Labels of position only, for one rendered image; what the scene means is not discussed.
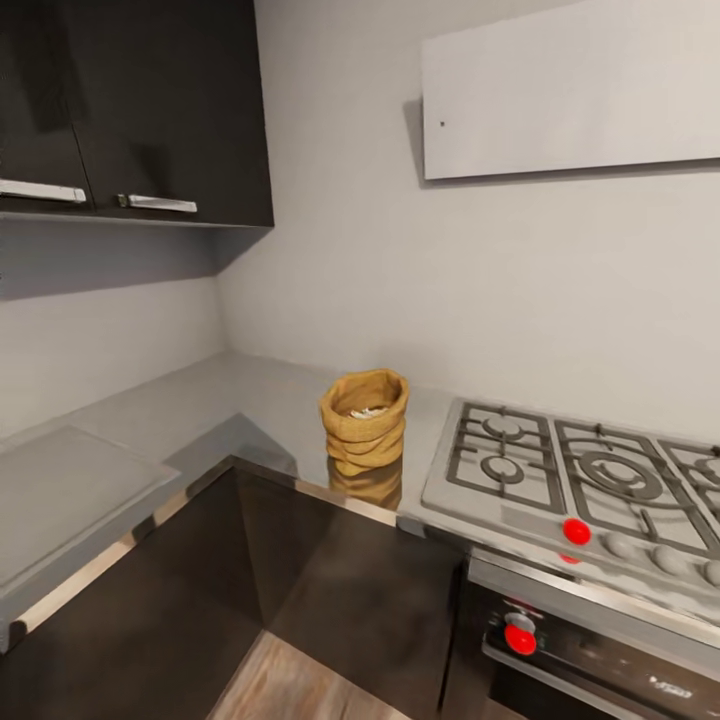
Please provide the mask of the popcorn bag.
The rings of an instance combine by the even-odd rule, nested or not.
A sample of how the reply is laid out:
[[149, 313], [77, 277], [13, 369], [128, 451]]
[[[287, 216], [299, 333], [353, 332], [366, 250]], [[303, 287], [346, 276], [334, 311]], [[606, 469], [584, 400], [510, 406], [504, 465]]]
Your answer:
[[[326, 448], [335, 466], [354, 477], [394, 463], [405, 447], [409, 381], [392, 369], [350, 372], [321, 400]], [[355, 417], [365, 411], [378, 413]]]

